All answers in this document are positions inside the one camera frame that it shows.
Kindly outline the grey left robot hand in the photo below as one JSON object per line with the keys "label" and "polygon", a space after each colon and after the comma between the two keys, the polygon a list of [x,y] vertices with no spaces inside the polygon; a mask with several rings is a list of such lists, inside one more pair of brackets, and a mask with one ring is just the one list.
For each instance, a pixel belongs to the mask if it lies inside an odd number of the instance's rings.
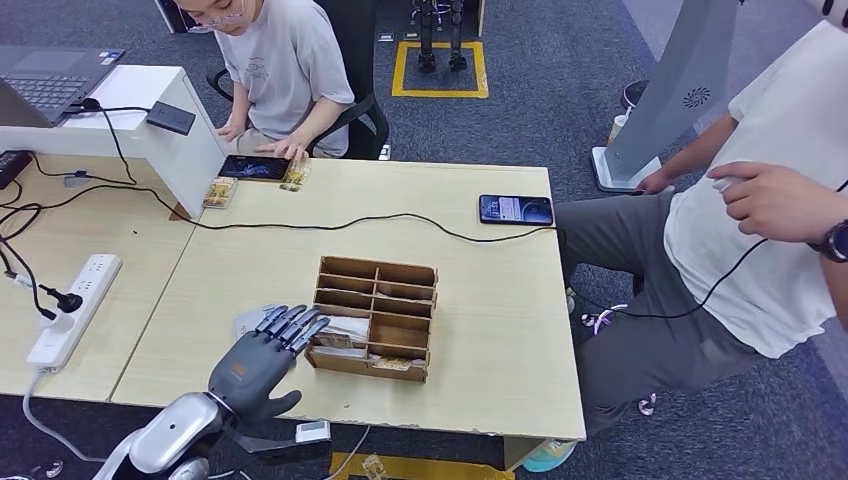
{"label": "grey left robot hand", "polygon": [[210,374],[207,391],[238,421],[255,425],[293,409],[299,390],[272,391],[312,339],[330,324],[316,306],[266,305],[236,318],[246,328]]}

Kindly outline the person's left hand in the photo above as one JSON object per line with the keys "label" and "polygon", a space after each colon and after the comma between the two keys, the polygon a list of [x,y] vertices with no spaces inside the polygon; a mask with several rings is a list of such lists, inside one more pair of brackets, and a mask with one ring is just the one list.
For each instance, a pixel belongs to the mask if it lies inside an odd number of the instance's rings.
{"label": "person's left hand", "polygon": [[721,191],[726,213],[746,235],[818,244],[847,219],[847,197],[787,167],[736,161],[710,169],[737,181]]}
{"label": "person's left hand", "polygon": [[259,145],[255,148],[256,153],[269,154],[275,158],[295,162],[309,158],[306,140],[294,135],[282,140]]}

